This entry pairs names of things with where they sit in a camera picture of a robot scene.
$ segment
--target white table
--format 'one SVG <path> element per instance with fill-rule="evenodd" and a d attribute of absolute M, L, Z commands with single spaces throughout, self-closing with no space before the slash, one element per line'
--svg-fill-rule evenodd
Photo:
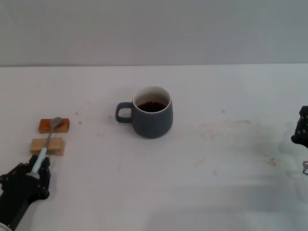
<path fill-rule="evenodd" d="M 156 140 L 114 118 L 148 85 L 174 106 Z M 0 68 L 0 174 L 47 136 L 41 118 L 71 122 L 56 134 L 66 149 L 51 157 L 50 197 L 16 230 L 306 229 L 308 151 L 290 137 L 307 90 L 308 64 Z"/>

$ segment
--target small wooden block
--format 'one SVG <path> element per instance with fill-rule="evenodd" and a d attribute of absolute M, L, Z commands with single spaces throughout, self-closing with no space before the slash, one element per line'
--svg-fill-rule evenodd
<path fill-rule="evenodd" d="M 44 147 L 46 139 L 33 139 L 31 142 L 30 152 L 32 155 L 39 155 Z M 62 137 L 51 138 L 47 148 L 47 155 L 64 155 L 65 142 Z"/>
<path fill-rule="evenodd" d="M 51 130 L 50 121 L 51 119 L 41 119 L 40 120 L 38 131 L 41 134 L 50 132 Z M 69 128 L 69 119 L 63 119 L 62 124 L 56 126 L 53 132 L 54 133 L 66 133 L 68 132 L 68 128 Z"/>

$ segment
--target coffee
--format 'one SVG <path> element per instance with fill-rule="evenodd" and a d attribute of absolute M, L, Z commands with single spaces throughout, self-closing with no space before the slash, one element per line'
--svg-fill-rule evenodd
<path fill-rule="evenodd" d="M 166 106 L 163 105 L 162 103 L 154 102 L 154 101 L 145 102 L 138 106 L 140 110 L 143 110 L 145 112 L 159 112 L 159 111 L 164 110 L 165 107 Z"/>

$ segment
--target spoon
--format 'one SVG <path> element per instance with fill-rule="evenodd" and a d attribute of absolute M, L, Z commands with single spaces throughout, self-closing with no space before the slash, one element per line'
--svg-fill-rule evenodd
<path fill-rule="evenodd" d="M 36 162 L 35 162 L 35 164 L 34 164 L 34 166 L 32 168 L 32 173 L 36 174 L 38 172 L 38 170 L 40 168 L 40 165 L 42 164 L 43 160 L 45 159 L 45 155 L 46 155 L 46 152 L 47 152 L 47 148 L 48 148 L 48 145 L 49 145 L 51 134 L 53 133 L 54 128 L 56 126 L 62 124 L 62 122 L 63 122 L 63 119 L 60 118 L 60 117 L 53 118 L 50 121 L 50 127 L 51 127 L 50 133 L 49 133 L 49 135 L 47 137 L 45 146 L 40 151 L 38 159 L 36 160 Z"/>

